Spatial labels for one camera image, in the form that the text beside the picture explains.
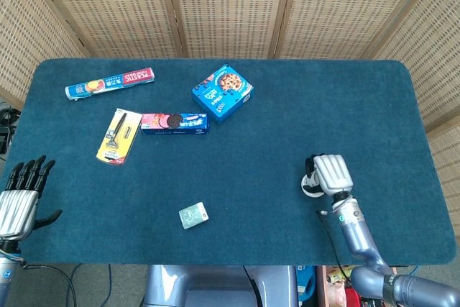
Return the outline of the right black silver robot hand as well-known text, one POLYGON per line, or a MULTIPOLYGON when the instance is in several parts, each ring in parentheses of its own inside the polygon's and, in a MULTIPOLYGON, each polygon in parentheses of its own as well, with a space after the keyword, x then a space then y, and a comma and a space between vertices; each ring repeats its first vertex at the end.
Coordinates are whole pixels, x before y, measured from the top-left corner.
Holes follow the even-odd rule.
POLYGON ((305 195, 334 197, 338 193, 351 193, 353 185, 341 155, 311 155, 305 160, 305 175, 300 183, 305 195))

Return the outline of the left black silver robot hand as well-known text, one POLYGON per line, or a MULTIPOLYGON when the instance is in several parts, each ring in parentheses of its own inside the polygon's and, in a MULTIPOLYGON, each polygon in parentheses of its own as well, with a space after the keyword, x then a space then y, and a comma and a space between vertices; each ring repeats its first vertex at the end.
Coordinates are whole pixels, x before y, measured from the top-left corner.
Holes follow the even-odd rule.
POLYGON ((43 219, 37 219, 37 206, 42 197, 54 160, 20 162, 11 170, 1 192, 1 240, 19 242, 34 230, 54 223, 62 214, 58 209, 43 219))

